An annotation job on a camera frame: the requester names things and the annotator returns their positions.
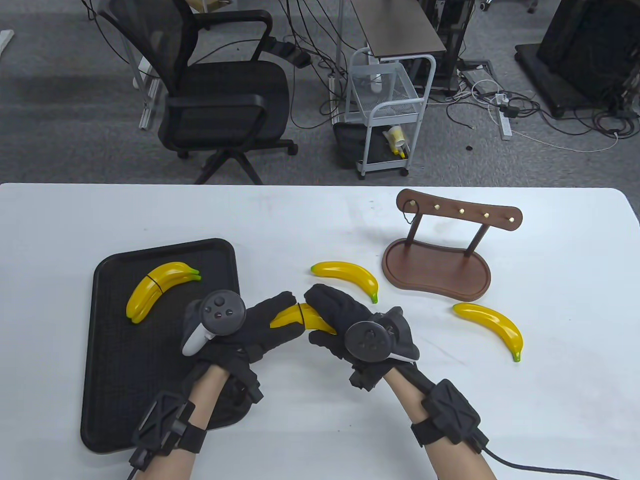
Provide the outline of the person's right hand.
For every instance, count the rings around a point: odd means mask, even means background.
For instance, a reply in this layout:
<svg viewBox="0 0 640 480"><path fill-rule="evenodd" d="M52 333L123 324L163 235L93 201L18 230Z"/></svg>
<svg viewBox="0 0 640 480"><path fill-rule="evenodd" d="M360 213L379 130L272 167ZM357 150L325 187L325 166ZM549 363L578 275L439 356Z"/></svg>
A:
<svg viewBox="0 0 640 480"><path fill-rule="evenodd" d="M368 322L374 314L349 294L332 286L316 283L304 293L306 303L335 331L312 330L308 334L311 345L329 350L336 358L352 366L354 373L349 378L352 386L371 391L393 368L407 365L399 359L384 359L380 362L363 361L352 355L345 343L345 334L352 325Z"/></svg>

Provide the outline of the person's left hand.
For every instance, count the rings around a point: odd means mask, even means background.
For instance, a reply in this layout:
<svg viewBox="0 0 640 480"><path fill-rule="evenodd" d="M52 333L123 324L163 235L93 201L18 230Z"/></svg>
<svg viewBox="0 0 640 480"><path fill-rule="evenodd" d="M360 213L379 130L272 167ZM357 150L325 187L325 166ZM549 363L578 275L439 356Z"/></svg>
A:
<svg viewBox="0 0 640 480"><path fill-rule="evenodd" d="M304 325L293 322L271 327L279 313L298 307L297 298L283 291L247 309L246 319L238 331L208 341L196 355L197 363L223 368L229 373L247 369L265 354L302 336Z"/></svg>

